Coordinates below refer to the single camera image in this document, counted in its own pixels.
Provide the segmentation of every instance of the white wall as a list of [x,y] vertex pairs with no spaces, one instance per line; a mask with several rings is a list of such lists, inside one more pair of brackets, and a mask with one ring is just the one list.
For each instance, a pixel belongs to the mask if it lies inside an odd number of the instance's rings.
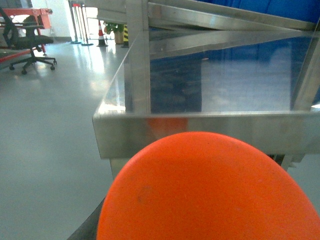
[[53,14],[49,15],[51,29],[41,30],[43,35],[51,37],[74,36],[71,14],[67,0],[31,0],[35,9],[52,9]]

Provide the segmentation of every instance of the blue panel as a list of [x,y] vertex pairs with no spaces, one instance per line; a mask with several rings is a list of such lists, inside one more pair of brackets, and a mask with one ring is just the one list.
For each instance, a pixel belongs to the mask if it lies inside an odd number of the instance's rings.
[[320,0],[200,0],[257,13],[317,23]]
[[240,2],[240,9],[254,11],[258,13],[266,13],[271,0],[243,0]]
[[317,23],[320,0],[271,0],[268,14]]

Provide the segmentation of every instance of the metal pole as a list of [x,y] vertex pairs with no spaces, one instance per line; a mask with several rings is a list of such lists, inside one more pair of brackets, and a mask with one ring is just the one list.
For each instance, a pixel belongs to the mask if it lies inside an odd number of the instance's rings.
[[74,16],[72,3],[70,1],[68,1],[68,3],[69,3],[70,14],[71,14],[71,19],[72,19],[72,25],[73,25],[73,30],[74,30],[74,41],[71,41],[71,44],[80,44],[81,42],[78,41],[78,34],[77,34],[77,29],[76,29],[76,21],[75,21],[75,16]]
[[82,20],[81,20],[80,7],[76,6],[76,7],[75,7],[75,11],[76,11],[76,13],[77,13],[78,25],[79,25],[79,30],[80,30],[81,39],[82,39],[83,42],[84,42],[84,41],[85,41],[85,35],[84,35],[84,28],[83,28],[83,24],[82,24]]
[[93,45],[93,43],[89,43],[88,40],[88,35],[87,35],[87,28],[86,28],[86,19],[85,19],[85,15],[84,15],[84,11],[83,11],[83,5],[81,4],[81,13],[82,13],[82,20],[83,20],[83,30],[84,30],[84,34],[85,34],[85,42],[81,43],[82,46],[91,46]]

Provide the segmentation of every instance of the office chair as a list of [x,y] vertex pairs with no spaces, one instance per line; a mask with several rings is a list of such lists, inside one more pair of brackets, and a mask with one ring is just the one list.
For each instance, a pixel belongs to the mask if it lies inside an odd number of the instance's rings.
[[211,132],[164,137],[123,167],[97,240],[319,240],[320,218],[276,162]]
[[[41,44],[52,44],[54,42],[52,37],[44,36],[44,35],[35,35],[35,29],[41,28],[41,25],[30,25],[30,22],[24,23],[13,23],[12,20],[7,16],[5,11],[0,7],[0,14],[4,18],[5,26],[3,31],[4,40],[7,43],[7,46],[11,49],[15,50],[23,50],[23,49],[30,49],[31,57],[26,59],[16,61],[10,64],[10,70],[14,70],[14,65],[25,63],[23,66],[22,74],[27,74],[26,68],[29,67],[31,64],[36,62],[41,62],[45,64],[51,65],[50,69],[55,70],[55,66],[57,61],[54,57],[38,57],[35,56],[34,50],[37,49],[41,52],[41,48],[39,45]],[[23,28],[27,31],[26,36],[20,37],[18,32],[18,27]]]

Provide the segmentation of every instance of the gray floor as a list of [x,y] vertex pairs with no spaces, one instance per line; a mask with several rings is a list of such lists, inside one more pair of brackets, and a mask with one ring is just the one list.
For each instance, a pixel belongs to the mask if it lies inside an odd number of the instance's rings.
[[112,182],[92,116],[127,49],[58,43],[55,71],[0,70],[0,239],[63,240]]

